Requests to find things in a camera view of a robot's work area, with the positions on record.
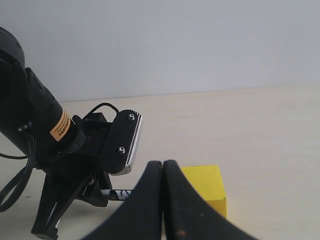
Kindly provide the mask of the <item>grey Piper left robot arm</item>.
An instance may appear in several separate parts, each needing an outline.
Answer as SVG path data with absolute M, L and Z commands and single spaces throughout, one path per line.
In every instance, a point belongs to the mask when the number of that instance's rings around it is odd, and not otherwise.
M 25 66 L 24 51 L 6 29 L 0 30 L 0 131 L 27 160 L 0 192 L 0 210 L 12 207 L 34 169 L 45 173 L 31 232 L 43 240 L 58 238 L 57 223 L 78 199 L 96 207 L 110 186 L 101 152 L 110 124 L 95 111 L 70 117 L 36 74 Z

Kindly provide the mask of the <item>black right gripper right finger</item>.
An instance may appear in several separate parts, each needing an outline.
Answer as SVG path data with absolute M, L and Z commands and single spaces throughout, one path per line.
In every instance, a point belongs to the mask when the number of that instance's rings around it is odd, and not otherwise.
M 162 209 L 168 240 L 255 239 L 206 203 L 175 160 L 163 163 Z

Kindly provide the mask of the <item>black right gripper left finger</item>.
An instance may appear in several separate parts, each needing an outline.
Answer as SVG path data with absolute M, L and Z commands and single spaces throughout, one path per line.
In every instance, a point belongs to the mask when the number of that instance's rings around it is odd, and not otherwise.
M 160 161 L 150 161 L 130 197 L 84 240 L 160 240 L 162 237 Z

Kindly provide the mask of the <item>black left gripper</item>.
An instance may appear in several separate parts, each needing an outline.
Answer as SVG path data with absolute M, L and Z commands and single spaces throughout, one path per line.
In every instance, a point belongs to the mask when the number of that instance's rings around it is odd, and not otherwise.
M 101 189 L 112 184 L 99 161 L 110 127 L 101 112 L 84 118 L 58 112 L 34 122 L 35 166 L 45 172 L 45 180 L 33 235 L 57 238 L 57 223 L 74 200 L 95 207 L 108 204 Z

